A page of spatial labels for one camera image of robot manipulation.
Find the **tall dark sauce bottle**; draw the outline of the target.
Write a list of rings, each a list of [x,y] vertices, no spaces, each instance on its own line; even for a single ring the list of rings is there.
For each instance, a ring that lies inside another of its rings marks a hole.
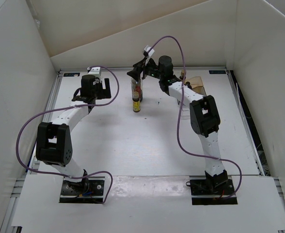
[[[133,92],[139,93],[140,102],[143,100],[143,81],[139,79],[136,81],[135,79],[131,78],[131,90]]]

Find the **small yellow bottle brown cap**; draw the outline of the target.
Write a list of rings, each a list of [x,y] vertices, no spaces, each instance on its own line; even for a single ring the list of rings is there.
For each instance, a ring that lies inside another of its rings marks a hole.
[[[141,107],[140,107],[140,96],[139,96],[139,92],[137,91],[134,91],[132,93],[132,101],[133,101],[133,111],[135,113],[139,112],[141,110]]]

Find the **small yellow bottle beige cap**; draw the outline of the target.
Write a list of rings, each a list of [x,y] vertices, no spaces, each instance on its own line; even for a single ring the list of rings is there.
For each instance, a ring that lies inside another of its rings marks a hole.
[[[184,76],[185,76],[185,72],[184,70],[181,70],[181,73],[180,73],[180,79],[183,80],[184,79]]]

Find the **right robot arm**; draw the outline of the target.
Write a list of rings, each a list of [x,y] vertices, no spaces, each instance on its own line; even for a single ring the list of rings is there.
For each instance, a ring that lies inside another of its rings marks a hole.
[[[186,72],[183,71],[180,77],[176,77],[173,68],[172,59],[167,55],[161,56],[157,64],[152,58],[145,57],[135,63],[127,75],[136,81],[146,76],[157,78],[164,93],[178,101],[184,100],[182,105],[190,110],[191,127],[199,136],[203,148],[202,157],[206,162],[205,188],[210,194],[216,194],[227,182],[228,176],[218,144],[221,121],[215,99],[211,95],[204,96],[193,91],[190,82],[185,80]]]

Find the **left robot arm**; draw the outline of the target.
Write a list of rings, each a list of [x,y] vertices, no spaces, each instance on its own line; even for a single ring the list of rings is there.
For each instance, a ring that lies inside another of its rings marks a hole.
[[[64,110],[51,122],[40,123],[37,131],[36,159],[50,165],[65,179],[73,182],[72,188],[78,194],[89,189],[89,182],[82,177],[87,175],[72,158],[73,147],[71,131],[92,110],[97,100],[110,99],[111,89],[108,78],[87,74],[81,78],[78,88],[71,100],[71,109]]]

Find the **blue table label sticker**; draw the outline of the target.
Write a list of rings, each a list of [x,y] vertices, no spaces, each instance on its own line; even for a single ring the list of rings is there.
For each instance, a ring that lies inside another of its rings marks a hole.
[[[79,72],[72,72],[72,73],[64,73],[64,77],[79,77],[80,73]]]

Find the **tiered transparent organizer rack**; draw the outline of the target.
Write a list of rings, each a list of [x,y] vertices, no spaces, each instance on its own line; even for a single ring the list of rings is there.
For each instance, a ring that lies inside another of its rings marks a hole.
[[[185,93],[184,93],[185,96],[184,96],[184,102],[183,102],[183,106],[182,106],[183,111],[189,109],[189,105],[186,102],[187,102],[187,99],[189,98],[188,96],[192,92],[195,92],[195,93],[202,95],[202,96],[206,96],[206,91],[205,91],[204,84],[203,84],[201,76],[186,78],[184,83],[185,83],[185,86],[190,88],[192,91],[191,92],[185,91]]]

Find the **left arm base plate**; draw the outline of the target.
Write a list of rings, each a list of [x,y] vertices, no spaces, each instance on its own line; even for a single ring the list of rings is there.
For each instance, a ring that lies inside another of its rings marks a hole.
[[[104,177],[88,178],[83,183],[63,180],[59,203],[100,204],[104,199]]]

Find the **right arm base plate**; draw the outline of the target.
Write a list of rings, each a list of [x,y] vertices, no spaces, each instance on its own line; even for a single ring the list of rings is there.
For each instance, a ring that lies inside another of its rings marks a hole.
[[[207,187],[204,179],[194,179],[186,182],[190,188],[192,205],[237,205],[238,201],[235,195],[228,198],[234,192],[234,186],[231,179],[226,184],[211,190]]]

